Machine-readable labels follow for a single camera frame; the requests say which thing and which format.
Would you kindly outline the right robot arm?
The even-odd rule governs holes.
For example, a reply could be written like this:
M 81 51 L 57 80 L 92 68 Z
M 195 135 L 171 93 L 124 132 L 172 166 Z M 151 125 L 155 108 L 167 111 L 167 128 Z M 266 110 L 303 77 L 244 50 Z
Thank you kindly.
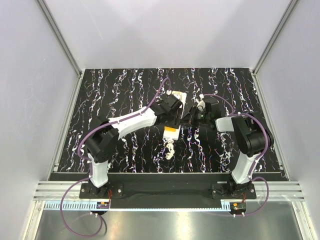
M 272 134 L 251 113 L 222 116 L 217 99 L 200 100 L 182 117 L 180 123 L 188 127 L 208 127 L 218 132 L 233 132 L 240 151 L 235 168 L 226 184 L 211 187 L 221 197 L 241 198 L 251 189 L 254 168 L 274 143 Z

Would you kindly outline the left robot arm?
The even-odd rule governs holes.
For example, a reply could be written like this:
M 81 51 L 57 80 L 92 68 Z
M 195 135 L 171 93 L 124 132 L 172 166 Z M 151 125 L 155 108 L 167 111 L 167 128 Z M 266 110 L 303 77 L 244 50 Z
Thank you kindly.
M 89 181 L 90 192 L 97 198 L 108 193 L 109 163 L 115 154 L 118 141 L 137 130 L 164 125 L 163 142 L 169 153 L 167 160 L 174 154 L 174 141 L 180 135 L 180 121 L 184 113 L 187 94 L 173 91 L 154 101 L 150 106 L 120 117 L 98 121 L 97 127 L 89 133 L 84 141 L 91 164 Z

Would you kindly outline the yellow cube plug adapter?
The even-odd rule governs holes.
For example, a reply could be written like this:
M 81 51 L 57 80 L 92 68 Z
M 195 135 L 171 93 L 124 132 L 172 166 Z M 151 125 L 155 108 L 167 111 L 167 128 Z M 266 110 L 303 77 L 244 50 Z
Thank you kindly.
M 167 131 L 167 132 L 176 132 L 178 129 L 177 128 L 173 128 L 173 127 L 165 126 L 164 130 Z

